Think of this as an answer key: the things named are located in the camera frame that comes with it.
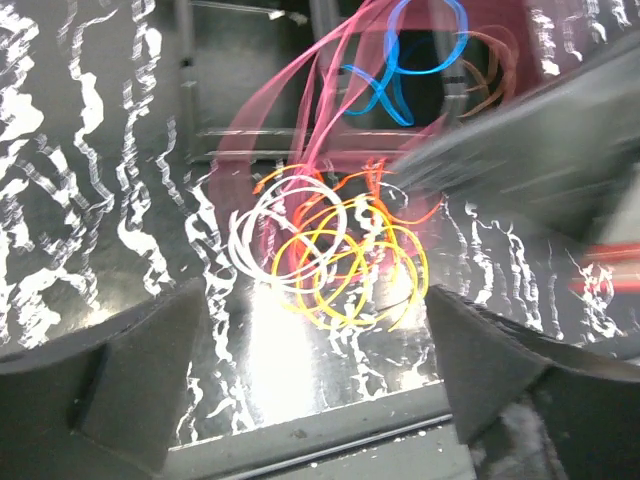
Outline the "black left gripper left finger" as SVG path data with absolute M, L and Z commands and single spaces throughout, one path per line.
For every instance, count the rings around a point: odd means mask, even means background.
M 4 479 L 154 479 L 164 468 L 206 313 L 183 286 L 1 358 Z

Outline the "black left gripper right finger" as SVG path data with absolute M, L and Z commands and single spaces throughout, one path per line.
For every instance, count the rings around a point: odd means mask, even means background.
M 425 303 L 477 478 L 638 478 L 638 335 L 577 347 L 440 286 Z

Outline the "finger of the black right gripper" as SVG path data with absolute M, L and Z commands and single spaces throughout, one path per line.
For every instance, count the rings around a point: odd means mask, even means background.
M 639 37 L 398 160 L 402 189 L 477 197 L 546 225 L 609 213 L 639 165 Z

